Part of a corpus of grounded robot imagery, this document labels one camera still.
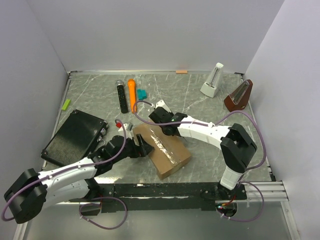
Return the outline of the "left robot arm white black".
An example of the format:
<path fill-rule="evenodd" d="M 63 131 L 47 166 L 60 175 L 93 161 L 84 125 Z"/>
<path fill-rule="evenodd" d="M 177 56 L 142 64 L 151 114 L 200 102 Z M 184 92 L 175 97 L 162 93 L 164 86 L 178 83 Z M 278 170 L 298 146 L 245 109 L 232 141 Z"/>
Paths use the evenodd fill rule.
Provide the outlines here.
<path fill-rule="evenodd" d="M 154 150 L 138 134 L 137 140 L 121 135 L 114 136 L 107 144 L 87 157 L 54 170 L 36 172 L 25 170 L 5 192 L 6 205 L 1 213 L 5 222 L 16 221 L 22 224 L 37 216 L 45 205 L 69 200 L 68 193 L 78 190 L 79 198 L 95 200 L 99 188 L 88 183 L 90 179 L 110 171 L 113 165 L 125 158 L 145 157 Z"/>

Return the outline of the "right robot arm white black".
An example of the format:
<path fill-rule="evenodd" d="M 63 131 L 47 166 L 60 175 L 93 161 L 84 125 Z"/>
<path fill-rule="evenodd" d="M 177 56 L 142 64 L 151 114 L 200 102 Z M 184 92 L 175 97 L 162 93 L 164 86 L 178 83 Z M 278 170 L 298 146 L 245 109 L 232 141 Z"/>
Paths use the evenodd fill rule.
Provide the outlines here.
<path fill-rule="evenodd" d="M 174 114 L 162 106 L 156 107 L 149 118 L 167 136 L 192 138 L 219 148 L 226 167 L 219 181 L 218 193 L 223 199 L 230 199 L 236 193 L 236 185 L 258 149 L 242 125 L 215 125 L 184 113 Z"/>

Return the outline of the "brown cardboard express box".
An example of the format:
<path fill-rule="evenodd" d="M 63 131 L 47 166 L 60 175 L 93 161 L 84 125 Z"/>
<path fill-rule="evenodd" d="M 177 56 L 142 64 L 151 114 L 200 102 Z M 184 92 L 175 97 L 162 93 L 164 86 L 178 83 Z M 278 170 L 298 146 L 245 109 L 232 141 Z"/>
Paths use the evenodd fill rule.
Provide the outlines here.
<path fill-rule="evenodd" d="M 154 147 L 148 156 L 160 180 L 176 173 L 192 158 L 190 151 L 177 136 L 165 135 L 159 126 L 143 123 L 134 127 L 133 133 L 140 134 L 149 145 Z"/>

